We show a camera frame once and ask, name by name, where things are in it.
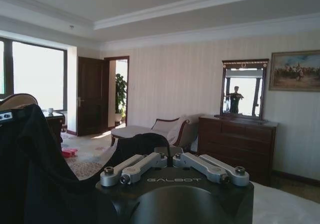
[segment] metal bracket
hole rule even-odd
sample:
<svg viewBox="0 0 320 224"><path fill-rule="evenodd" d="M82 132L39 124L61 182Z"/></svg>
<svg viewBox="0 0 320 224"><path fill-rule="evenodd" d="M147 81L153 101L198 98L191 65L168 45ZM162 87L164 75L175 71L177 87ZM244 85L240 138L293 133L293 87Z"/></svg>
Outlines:
<svg viewBox="0 0 320 224"><path fill-rule="evenodd" d="M0 113L0 123L6 123L12 121L14 118L13 113L11 111L6 111Z"/></svg>
<svg viewBox="0 0 320 224"><path fill-rule="evenodd" d="M218 167L225 169L229 178L231 179L232 184L239 186L239 187L244 187L249 184L250 176L249 176L249 173L246 172L246 169L244 167L230 166L230 165L225 164L224 162L217 160L209 155L200 155L199 158L212 164L212 165L215 165L215 166L218 166Z"/></svg>
<svg viewBox="0 0 320 224"><path fill-rule="evenodd" d="M173 165L175 167L192 167L206 175L207 179L213 183L229 182L228 174L223 168L212 165L189 152L176 154L173 157Z"/></svg>
<svg viewBox="0 0 320 224"><path fill-rule="evenodd" d="M122 184L136 183L150 168L166 167L167 160L168 158L163 153L153 152L135 165L123 169L120 182Z"/></svg>
<svg viewBox="0 0 320 224"><path fill-rule="evenodd" d="M103 187L111 187L116 185L119 182L121 177L121 172L126 167L136 164L144 158L143 155L134 155L129 159L121 162L115 167L107 166L103 172L100 173L100 184Z"/></svg>

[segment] picture frame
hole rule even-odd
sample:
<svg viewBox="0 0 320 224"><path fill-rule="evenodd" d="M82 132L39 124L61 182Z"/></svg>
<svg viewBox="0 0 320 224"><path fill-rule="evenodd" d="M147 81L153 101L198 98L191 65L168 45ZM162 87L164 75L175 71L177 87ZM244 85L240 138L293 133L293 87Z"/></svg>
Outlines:
<svg viewBox="0 0 320 224"><path fill-rule="evenodd" d="M272 53L269 90L320 92L320 50Z"/></svg>

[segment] floor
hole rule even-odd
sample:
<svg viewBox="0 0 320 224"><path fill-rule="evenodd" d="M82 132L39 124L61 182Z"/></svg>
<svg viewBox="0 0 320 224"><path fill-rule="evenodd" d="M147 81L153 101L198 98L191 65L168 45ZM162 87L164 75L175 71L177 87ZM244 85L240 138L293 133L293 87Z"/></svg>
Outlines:
<svg viewBox="0 0 320 224"><path fill-rule="evenodd" d="M106 163L106 154L111 146L111 132L77 137L62 134L63 148L75 148L75 157L66 158L67 163L80 180L86 179L99 171ZM299 181L273 176L271 187L314 201L320 204L320 186L312 186Z"/></svg>
<svg viewBox="0 0 320 224"><path fill-rule="evenodd" d="M308 185L303 182L272 176L271 187L320 204L320 186Z"/></svg>
<svg viewBox="0 0 320 224"><path fill-rule="evenodd" d="M105 156L111 146L111 133L77 137L62 133L62 150L76 149L73 157L66 158L69 167L79 178L84 180L98 172L105 164Z"/></svg>

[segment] rug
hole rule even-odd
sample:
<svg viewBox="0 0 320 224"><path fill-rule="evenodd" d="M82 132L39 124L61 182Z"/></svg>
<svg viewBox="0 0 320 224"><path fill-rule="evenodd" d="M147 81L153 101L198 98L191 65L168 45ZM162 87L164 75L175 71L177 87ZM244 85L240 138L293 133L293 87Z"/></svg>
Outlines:
<svg viewBox="0 0 320 224"><path fill-rule="evenodd" d="M111 134L74 136L62 133L63 148L77 149L76 156L65 158L69 167L79 180L87 179L97 173L109 160Z"/></svg>

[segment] mirror frame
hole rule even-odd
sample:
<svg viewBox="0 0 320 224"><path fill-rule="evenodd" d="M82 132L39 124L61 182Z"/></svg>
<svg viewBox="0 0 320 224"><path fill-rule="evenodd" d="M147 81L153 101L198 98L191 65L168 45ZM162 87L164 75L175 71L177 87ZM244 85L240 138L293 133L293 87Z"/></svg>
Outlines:
<svg viewBox="0 0 320 224"><path fill-rule="evenodd" d="M244 119L263 119L264 99L266 91L267 81L267 68L269 59L247 59L247 60L223 60L222 61L222 86L221 86L221 101L220 101L220 116L229 118L244 118ZM224 113L224 98L225 98L225 80L227 69L239 69L239 68L262 68L262 90L261 90L261 102L260 102L260 114L259 116L241 115L235 113Z"/></svg>

